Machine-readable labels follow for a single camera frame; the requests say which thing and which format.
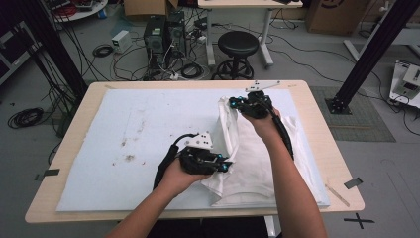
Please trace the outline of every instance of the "table leg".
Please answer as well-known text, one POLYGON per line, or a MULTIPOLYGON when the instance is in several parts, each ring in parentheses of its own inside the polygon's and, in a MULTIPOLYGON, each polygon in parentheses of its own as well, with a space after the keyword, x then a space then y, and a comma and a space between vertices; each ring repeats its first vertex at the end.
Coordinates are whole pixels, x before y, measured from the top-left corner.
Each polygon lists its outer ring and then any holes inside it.
POLYGON ((262 36, 259 37, 260 49, 262 50, 263 58, 265 61, 265 67, 274 65, 271 55, 269 54, 268 47, 266 46, 266 36, 268 35, 269 20, 271 19, 272 9, 267 9, 265 13, 265 20, 263 25, 262 36))
POLYGON ((206 52, 207 52, 207 64, 211 67, 216 65, 213 51, 213 39, 211 33, 211 9, 207 10, 207 41, 206 41, 206 52))

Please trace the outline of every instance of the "forearm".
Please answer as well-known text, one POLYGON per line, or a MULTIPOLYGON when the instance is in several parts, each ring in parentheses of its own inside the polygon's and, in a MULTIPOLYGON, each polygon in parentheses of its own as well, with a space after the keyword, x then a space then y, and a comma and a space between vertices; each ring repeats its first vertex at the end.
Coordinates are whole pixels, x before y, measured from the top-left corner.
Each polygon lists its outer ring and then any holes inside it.
POLYGON ((281 138, 264 140, 271 158, 275 199, 284 237, 327 237, 318 206, 281 138))
POLYGON ((107 237, 147 237, 172 199, 173 196, 164 187, 158 186, 107 237))

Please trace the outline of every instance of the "black stool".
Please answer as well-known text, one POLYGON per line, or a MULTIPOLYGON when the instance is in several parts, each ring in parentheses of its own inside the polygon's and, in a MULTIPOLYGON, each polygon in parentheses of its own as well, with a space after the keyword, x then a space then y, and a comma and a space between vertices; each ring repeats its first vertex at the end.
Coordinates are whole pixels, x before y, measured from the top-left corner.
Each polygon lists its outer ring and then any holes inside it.
POLYGON ((219 76, 220 79, 236 79, 242 77, 252 79, 254 70, 247 61, 259 49, 259 40, 247 32, 228 32, 223 34, 217 42, 219 49, 230 58, 217 66, 217 71, 211 79, 219 76))

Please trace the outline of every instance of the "computer tower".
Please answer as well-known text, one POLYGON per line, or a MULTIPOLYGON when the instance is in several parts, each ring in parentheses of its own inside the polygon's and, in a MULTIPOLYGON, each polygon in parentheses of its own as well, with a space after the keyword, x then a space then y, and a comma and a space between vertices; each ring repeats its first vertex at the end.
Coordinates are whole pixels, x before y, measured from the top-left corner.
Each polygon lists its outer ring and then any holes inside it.
POLYGON ((166 69, 171 57, 170 35, 165 15, 152 15, 143 34, 149 69, 166 69))
POLYGON ((185 41, 185 20, 184 12, 172 12, 167 18, 167 24, 170 32, 170 39, 173 44, 172 56, 174 58, 186 58, 186 41, 185 41))

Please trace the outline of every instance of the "wooden table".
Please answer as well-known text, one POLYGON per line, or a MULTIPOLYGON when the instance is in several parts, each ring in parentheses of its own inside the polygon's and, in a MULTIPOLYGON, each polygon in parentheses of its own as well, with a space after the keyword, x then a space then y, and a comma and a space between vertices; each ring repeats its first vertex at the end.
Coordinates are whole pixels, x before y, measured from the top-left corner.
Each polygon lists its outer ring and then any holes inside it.
MULTIPOLYGON (((57 176, 45 177, 27 214, 29 223, 121 220, 130 211, 56 212, 74 158, 79 152, 102 98, 112 89, 151 88, 246 88, 251 81, 142 81, 142 82, 95 82, 90 85, 62 143, 52 161, 50 170, 60 169, 57 176)), ((320 171, 331 206, 321 212, 363 210, 365 203, 356 187, 347 189, 346 181, 352 179, 336 142, 303 80, 283 80, 276 88, 288 89, 294 100, 309 146, 320 171)), ((206 209, 188 211, 164 211, 160 218, 216 217, 274 215, 275 208, 206 209)))
POLYGON ((290 2, 285 5, 282 3, 274 2, 272 0, 198 0, 198 6, 207 10, 207 62, 209 66, 214 66, 216 64, 213 51, 213 37, 212 37, 212 15, 211 12, 213 9, 234 9, 234 8, 255 8, 265 10, 264 25, 262 30, 262 35, 259 38, 260 40, 260 49, 262 50, 264 58, 264 66, 272 66, 274 62, 272 61, 271 55, 269 54, 268 48, 265 44, 266 37, 268 35, 269 21, 271 19, 273 9, 279 8, 298 8, 302 7, 301 2, 290 2))

